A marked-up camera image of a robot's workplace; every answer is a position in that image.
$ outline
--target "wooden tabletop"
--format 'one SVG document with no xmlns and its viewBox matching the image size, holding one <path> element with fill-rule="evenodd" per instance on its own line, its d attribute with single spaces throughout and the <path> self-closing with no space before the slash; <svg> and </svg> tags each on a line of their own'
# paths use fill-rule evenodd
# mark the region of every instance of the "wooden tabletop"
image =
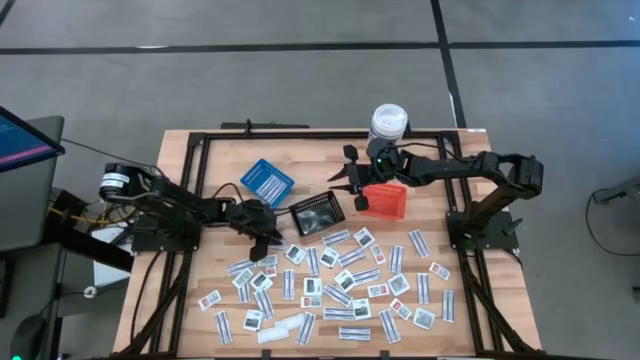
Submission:
<svg viewBox="0 0 640 360">
<path fill-rule="evenodd" d="M 208 132 L 224 132 L 230 130 L 212 130 Z M 460 130 L 462 150 L 465 155 L 475 154 L 482 150 L 490 150 L 487 133 L 484 131 Z M 187 147 L 189 131 L 171 130 L 165 132 L 158 165 L 175 183 L 180 182 L 184 154 Z M 218 186 L 226 182 L 239 184 L 240 178 L 260 158 L 264 158 L 296 181 L 293 192 L 280 207 L 285 207 L 313 195 L 327 191 L 326 179 L 338 172 L 344 162 L 342 146 L 354 144 L 360 154 L 364 154 L 366 140 L 215 140 L 211 143 L 208 157 L 207 173 L 203 196 L 211 196 Z M 411 148 L 418 155 L 437 158 L 437 150 L 424 147 Z M 193 191 L 197 169 L 198 153 L 194 159 L 191 174 L 190 190 Z M 470 187 L 473 198 L 480 200 L 494 189 L 488 180 L 471 179 Z M 245 198 L 253 197 L 243 186 L 240 186 Z M 221 194 L 234 196 L 231 189 L 224 189 Z M 194 254 L 189 276 L 186 309 L 182 322 L 182 335 L 178 350 L 179 357 L 258 357 L 262 349 L 271 349 L 273 356 L 378 356 L 381 350 L 389 350 L 392 356 L 437 356 L 437 355 L 472 355 L 474 354 L 469 319 L 467 316 L 462 278 L 456 253 L 449 246 L 444 214 L 448 210 L 444 183 L 437 181 L 421 188 L 409 188 L 406 215 L 401 221 L 387 221 L 366 217 L 355 211 L 353 196 L 346 192 L 336 191 L 340 205 L 345 213 L 346 221 L 335 225 L 324 233 L 300 238 L 290 216 L 278 218 L 278 228 L 288 243 L 301 246 L 316 246 L 319 253 L 324 249 L 321 236 L 334 231 L 349 229 L 351 234 L 366 226 L 377 239 L 387 256 L 390 257 L 392 245 L 403 245 L 404 271 L 411 290 L 399 296 L 399 299 L 415 312 L 417 306 L 430 310 L 440 316 L 442 311 L 442 291 L 455 290 L 455 323 L 447 323 L 437 319 L 432 330 L 426 331 L 416 327 L 412 318 L 402 320 L 397 315 L 395 322 L 402 340 L 387 344 L 386 337 L 378 317 L 378 312 L 389 307 L 393 296 L 370 299 L 373 317 L 356 322 L 340 322 L 322 320 L 322 308 L 300 309 L 302 296 L 302 280 L 309 276 L 307 262 L 295 266 L 284 258 L 283 252 L 273 251 L 278 256 L 278 276 L 269 290 L 275 309 L 275 318 L 265 320 L 262 328 L 274 325 L 275 320 L 310 311 L 317 315 L 317 321 L 309 344 L 301 346 L 295 339 L 298 330 L 293 330 L 288 339 L 267 344 L 258 344 L 256 333 L 244 330 L 242 322 L 247 309 L 257 309 L 255 300 L 240 304 L 236 288 L 227 276 L 227 266 L 248 258 L 253 241 L 245 236 L 226 229 L 207 229 L 202 234 L 200 249 Z M 458 204 L 464 204 L 462 198 Z M 432 252 L 431 256 L 419 258 L 411 245 L 408 231 L 420 229 Z M 341 254 L 358 247 L 355 240 L 350 239 L 334 248 Z M 518 263 L 508 254 L 499 250 L 485 251 L 487 265 L 493 288 L 495 303 L 505 318 L 521 337 L 531 346 L 539 348 L 540 342 L 536 330 L 527 289 Z M 129 343 L 131 318 L 136 298 L 140 291 L 142 278 L 153 254 L 141 254 L 136 257 L 127 296 L 120 318 L 114 351 L 124 348 Z M 430 276 L 431 304 L 418 305 L 416 273 L 428 272 L 431 262 L 437 262 L 451 271 L 451 277 L 444 281 L 433 274 Z M 143 293 L 140 311 L 136 321 L 139 331 L 153 312 L 162 279 L 164 255 L 158 259 L 149 276 Z M 366 251 L 366 258 L 348 267 L 351 272 L 358 272 L 376 267 L 371 252 Z M 392 275 L 388 264 L 379 266 L 382 278 L 378 281 L 358 286 L 350 291 L 354 299 L 367 297 L 367 286 L 381 284 Z M 282 300 L 282 271 L 294 269 L 296 276 L 296 300 Z M 333 278 L 341 271 L 339 265 L 328 269 L 321 265 L 323 284 L 335 283 Z M 222 301 L 206 311 L 201 311 L 197 301 L 213 290 L 219 290 Z M 323 296 L 323 306 L 341 306 L 328 296 Z M 478 303 L 479 316 L 483 328 L 485 347 L 491 348 L 490 335 L 485 312 Z M 233 342 L 221 345 L 216 329 L 215 314 L 226 310 L 231 324 Z M 160 349 L 166 349 L 169 341 L 169 325 L 173 309 L 170 309 L 164 322 Z M 338 339 L 339 325 L 366 326 L 371 328 L 371 342 L 344 341 Z"/>
</svg>

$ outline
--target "blue container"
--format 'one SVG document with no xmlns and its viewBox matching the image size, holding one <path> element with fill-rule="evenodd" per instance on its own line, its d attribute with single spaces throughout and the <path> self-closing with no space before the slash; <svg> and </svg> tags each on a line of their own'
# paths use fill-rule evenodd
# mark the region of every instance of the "blue container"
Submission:
<svg viewBox="0 0 640 360">
<path fill-rule="evenodd" d="M 258 160 L 240 182 L 271 207 L 278 206 L 295 184 L 293 179 L 265 159 Z"/>
</svg>

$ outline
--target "red plastic basket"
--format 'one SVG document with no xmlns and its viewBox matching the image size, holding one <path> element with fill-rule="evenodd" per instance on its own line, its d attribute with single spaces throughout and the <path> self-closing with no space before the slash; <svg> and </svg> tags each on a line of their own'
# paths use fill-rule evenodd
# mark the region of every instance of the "red plastic basket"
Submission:
<svg viewBox="0 0 640 360">
<path fill-rule="evenodd" d="M 404 219 L 407 205 L 407 188 L 398 185 L 379 184 L 366 186 L 362 193 L 369 201 L 369 209 L 360 213 L 387 220 Z"/>
</svg>

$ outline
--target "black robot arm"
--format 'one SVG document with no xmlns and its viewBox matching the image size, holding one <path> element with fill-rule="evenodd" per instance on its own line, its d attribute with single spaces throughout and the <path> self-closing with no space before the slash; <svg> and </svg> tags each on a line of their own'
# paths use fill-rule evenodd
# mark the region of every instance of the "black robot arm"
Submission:
<svg viewBox="0 0 640 360">
<path fill-rule="evenodd" d="M 499 155 L 483 151 L 475 156 L 433 160 L 400 150 L 398 146 L 383 139 L 375 139 L 369 143 L 367 155 L 370 164 L 356 164 L 358 151 L 352 145 L 345 146 L 344 153 L 350 162 L 329 181 L 349 178 L 349 185 L 331 188 L 347 190 L 357 195 L 357 210 L 368 208 L 368 201 L 362 195 L 365 186 L 386 183 L 392 179 L 410 187 L 426 186 L 444 179 L 482 177 L 493 181 L 498 186 L 497 189 L 482 201 L 474 201 L 465 211 L 464 231 L 474 237 L 482 236 L 489 219 L 514 200 L 530 199 L 542 191 L 544 166 L 533 156 Z M 500 170 L 501 165 L 511 166 L 507 175 Z"/>
<path fill-rule="evenodd" d="M 100 197 L 136 207 L 157 222 L 164 236 L 180 238 L 194 225 L 230 227 L 256 240 L 250 253 L 252 261 L 264 258 L 268 245 L 280 244 L 282 239 L 276 229 L 276 214 L 259 200 L 236 203 L 234 198 L 201 198 L 161 172 L 150 174 L 136 166 L 107 164 Z"/>
</svg>

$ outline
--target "computer screen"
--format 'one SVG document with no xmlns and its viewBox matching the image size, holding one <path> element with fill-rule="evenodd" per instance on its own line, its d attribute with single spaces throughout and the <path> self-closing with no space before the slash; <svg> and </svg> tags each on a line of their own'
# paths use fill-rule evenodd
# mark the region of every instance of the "computer screen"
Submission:
<svg viewBox="0 0 640 360">
<path fill-rule="evenodd" d="M 0 172 L 48 159 L 61 152 L 61 147 L 53 140 L 8 111 L 0 110 Z"/>
</svg>

